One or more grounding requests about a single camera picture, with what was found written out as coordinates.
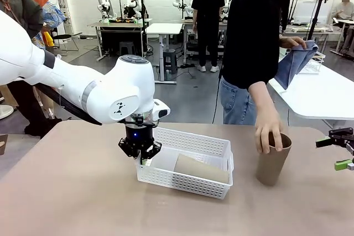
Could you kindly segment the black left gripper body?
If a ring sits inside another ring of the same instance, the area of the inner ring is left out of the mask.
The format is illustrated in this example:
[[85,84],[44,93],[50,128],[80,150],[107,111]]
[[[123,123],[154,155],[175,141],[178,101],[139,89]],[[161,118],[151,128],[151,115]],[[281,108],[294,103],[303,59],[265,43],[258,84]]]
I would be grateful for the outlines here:
[[152,127],[126,125],[126,142],[133,150],[148,150],[153,141]]

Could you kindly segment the person's right hand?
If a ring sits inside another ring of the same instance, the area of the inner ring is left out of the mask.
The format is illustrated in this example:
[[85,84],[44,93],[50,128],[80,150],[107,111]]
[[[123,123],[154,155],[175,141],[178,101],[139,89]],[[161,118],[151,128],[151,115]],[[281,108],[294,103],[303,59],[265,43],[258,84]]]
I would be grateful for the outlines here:
[[270,153],[269,134],[274,139],[276,151],[283,150],[282,144],[282,122],[277,111],[263,110],[257,114],[255,141],[256,148],[259,153]]

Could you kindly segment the person's left hand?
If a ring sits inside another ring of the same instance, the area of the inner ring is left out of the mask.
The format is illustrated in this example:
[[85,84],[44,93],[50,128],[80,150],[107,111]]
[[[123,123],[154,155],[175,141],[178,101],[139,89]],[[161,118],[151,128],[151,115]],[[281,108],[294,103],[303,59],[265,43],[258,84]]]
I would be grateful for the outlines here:
[[279,37],[279,46],[281,48],[285,48],[285,49],[292,49],[293,47],[296,47],[298,45],[301,45],[303,47],[303,49],[307,48],[306,42],[298,37],[298,36],[280,36]]

